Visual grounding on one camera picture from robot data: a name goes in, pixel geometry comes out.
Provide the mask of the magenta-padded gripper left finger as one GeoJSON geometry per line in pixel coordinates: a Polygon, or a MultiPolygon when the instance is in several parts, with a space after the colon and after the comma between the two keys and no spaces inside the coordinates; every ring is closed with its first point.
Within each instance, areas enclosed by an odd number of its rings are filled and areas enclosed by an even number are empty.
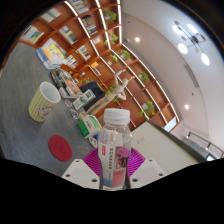
{"type": "Polygon", "coordinates": [[[62,177],[84,188],[100,187],[101,163],[98,149],[89,152],[83,159],[75,159],[62,177]]]}

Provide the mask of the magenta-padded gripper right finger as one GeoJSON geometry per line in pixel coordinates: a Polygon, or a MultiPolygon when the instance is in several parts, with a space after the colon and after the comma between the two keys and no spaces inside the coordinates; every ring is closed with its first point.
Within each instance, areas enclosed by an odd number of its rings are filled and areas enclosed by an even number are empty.
{"type": "Polygon", "coordinates": [[[134,148],[128,160],[127,175],[130,189],[143,187],[166,176],[153,158],[145,158],[134,148]]]}

